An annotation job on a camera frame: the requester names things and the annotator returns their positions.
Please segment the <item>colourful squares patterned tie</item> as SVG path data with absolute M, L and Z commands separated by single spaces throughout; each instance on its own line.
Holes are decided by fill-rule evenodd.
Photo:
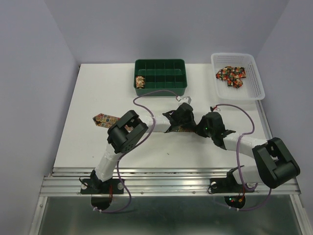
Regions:
M 104 127 L 104 128 L 110 128 L 112 125 L 114 125 L 120 118 L 114 117 L 110 115 L 106 115 L 103 113 L 100 113 L 93 117 L 93 121 L 96 126 Z M 153 132 L 158 133 L 165 133 L 165 131 L 169 128 L 170 122 L 164 115 L 158 115 L 154 117 L 155 119 L 155 127 Z

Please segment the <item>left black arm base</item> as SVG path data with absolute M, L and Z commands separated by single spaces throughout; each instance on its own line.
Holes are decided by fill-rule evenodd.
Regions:
M 81 183 L 80 193 L 85 195 L 91 194 L 123 194 L 124 186 L 119 179 L 109 179 L 100 186 L 95 186 L 92 179 L 79 179 Z

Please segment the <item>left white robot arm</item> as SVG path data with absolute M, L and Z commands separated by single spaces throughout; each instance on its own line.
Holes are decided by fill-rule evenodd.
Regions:
M 192 129 L 195 126 L 193 108 L 185 102 L 176 110 L 159 116 L 140 116 L 134 110 L 129 110 L 108 128 L 108 144 L 104 156 L 90 175 L 93 189 L 98 193 L 108 189 L 108 180 L 112 178 L 121 156 L 136 148 L 145 134 L 169 133 L 182 127 Z

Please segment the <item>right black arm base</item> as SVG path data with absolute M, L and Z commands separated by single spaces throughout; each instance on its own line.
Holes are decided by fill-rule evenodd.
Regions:
M 208 193 L 240 193 L 243 186 L 238 184 L 236 180 L 228 178 L 211 178 L 211 184 Z

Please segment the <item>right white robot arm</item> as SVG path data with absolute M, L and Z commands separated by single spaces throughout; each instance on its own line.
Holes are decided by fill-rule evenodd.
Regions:
M 196 127 L 196 134 L 210 138 L 221 149 L 235 151 L 237 162 L 240 161 L 240 154 L 255 160 L 253 166 L 237 163 L 237 167 L 231 169 L 222 179 L 230 191 L 236 191 L 246 184 L 259 183 L 274 189 L 300 174 L 298 163 L 280 138 L 255 139 L 228 130 L 222 116 L 217 112 L 210 112 L 202 117 Z

